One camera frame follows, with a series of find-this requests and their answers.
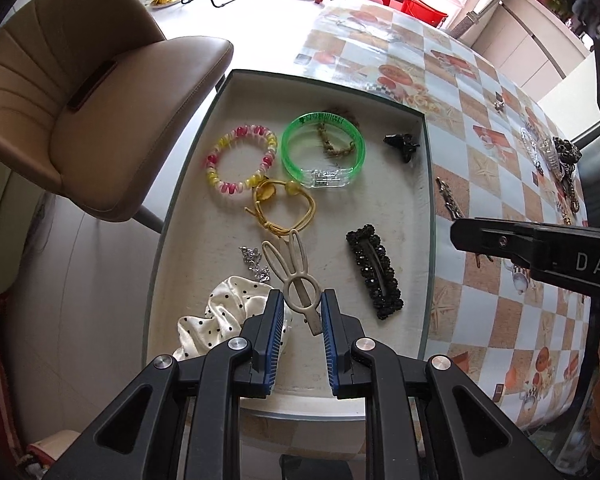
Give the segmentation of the cream polka dot scrunchie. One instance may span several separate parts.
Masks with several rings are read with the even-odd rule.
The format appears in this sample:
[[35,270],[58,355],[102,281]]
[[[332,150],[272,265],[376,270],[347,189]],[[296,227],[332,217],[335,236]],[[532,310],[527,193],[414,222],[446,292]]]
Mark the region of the cream polka dot scrunchie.
[[177,361],[204,356],[218,344],[237,337],[248,318],[260,315],[273,287],[233,275],[210,292],[204,314],[183,315],[176,329],[180,345],[173,352]]

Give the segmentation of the black beaded rectangular hair clip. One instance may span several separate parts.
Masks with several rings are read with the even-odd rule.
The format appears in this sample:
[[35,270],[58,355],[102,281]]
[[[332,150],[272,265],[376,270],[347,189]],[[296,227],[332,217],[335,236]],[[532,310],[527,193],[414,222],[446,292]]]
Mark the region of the black beaded rectangular hair clip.
[[387,249],[371,224],[347,232],[346,240],[376,316],[378,320],[386,320],[404,306],[396,271],[391,265]]

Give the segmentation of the beige bunny ear hair clip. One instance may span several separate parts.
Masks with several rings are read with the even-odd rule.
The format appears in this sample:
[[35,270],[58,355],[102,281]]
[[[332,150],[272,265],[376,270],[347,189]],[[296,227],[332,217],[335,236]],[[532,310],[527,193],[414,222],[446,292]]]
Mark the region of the beige bunny ear hair clip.
[[283,242],[286,252],[264,240],[261,244],[264,258],[282,283],[286,305],[294,313],[302,315],[312,335],[317,336],[323,331],[321,315],[318,312],[321,285],[309,272],[309,260],[299,232],[291,229]]

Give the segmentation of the green translucent bangle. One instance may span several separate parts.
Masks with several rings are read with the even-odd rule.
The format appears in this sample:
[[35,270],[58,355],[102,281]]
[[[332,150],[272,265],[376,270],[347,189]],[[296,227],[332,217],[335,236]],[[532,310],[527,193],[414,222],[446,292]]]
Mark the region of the green translucent bangle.
[[342,115],[312,112],[294,119],[279,144],[286,173],[306,188],[344,188],[358,176],[366,144]]

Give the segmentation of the patterned checkered tablecloth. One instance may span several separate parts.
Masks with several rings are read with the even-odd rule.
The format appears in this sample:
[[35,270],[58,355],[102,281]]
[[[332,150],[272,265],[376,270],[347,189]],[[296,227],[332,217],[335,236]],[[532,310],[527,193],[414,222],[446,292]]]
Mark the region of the patterned checkered tablecloth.
[[[306,75],[376,91],[426,119],[434,184],[445,181],[468,217],[586,221],[540,147],[558,128],[492,64],[416,18],[366,0],[330,0],[298,54]],[[500,92],[505,113],[493,101]],[[591,301],[532,280],[506,260],[456,250],[436,205],[436,278],[429,353],[445,353],[520,428],[550,422],[576,395]]]

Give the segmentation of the silver dark hair clip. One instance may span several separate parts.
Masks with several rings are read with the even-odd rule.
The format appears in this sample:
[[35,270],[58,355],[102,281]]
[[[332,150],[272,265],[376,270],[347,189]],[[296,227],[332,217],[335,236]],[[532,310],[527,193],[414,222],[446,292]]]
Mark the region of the silver dark hair clip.
[[436,177],[436,183],[440,195],[443,198],[444,206],[449,211],[452,220],[457,220],[464,217],[463,211],[458,206],[455,197],[453,196],[452,190],[449,185],[443,181],[440,177]]

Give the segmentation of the small silver charm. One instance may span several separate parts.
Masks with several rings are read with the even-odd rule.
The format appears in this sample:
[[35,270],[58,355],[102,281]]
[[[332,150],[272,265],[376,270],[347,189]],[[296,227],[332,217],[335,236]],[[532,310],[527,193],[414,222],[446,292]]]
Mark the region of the small silver charm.
[[495,93],[493,106],[498,113],[500,113],[500,114],[505,113],[505,101],[500,92]]

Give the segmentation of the black claw hair clip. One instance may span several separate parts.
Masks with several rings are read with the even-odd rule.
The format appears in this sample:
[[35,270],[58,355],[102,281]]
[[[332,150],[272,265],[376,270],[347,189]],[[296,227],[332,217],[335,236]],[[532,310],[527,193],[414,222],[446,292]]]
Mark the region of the black claw hair clip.
[[399,152],[404,164],[408,164],[412,160],[419,148],[419,144],[411,133],[388,134],[384,137],[384,142]]

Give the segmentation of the white cabinet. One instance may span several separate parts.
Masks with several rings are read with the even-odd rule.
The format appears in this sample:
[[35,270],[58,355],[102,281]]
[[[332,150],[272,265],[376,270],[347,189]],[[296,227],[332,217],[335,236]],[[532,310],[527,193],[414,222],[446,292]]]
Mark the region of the white cabinet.
[[472,50],[535,101],[590,54],[568,26],[538,0],[502,0]]

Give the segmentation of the red plastic bucket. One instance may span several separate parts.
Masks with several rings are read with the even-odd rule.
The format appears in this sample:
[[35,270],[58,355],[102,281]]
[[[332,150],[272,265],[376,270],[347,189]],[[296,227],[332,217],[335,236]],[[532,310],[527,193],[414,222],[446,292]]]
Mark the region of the red plastic bucket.
[[445,12],[428,6],[422,0],[403,0],[401,12],[432,27],[438,27],[449,17]]

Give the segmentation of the beige upholstered chair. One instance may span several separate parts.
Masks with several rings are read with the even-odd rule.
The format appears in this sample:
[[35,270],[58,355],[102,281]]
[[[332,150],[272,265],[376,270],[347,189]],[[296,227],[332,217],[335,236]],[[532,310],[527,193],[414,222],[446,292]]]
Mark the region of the beige upholstered chair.
[[144,199],[234,53],[166,38],[140,0],[31,0],[0,28],[0,162],[109,222]]

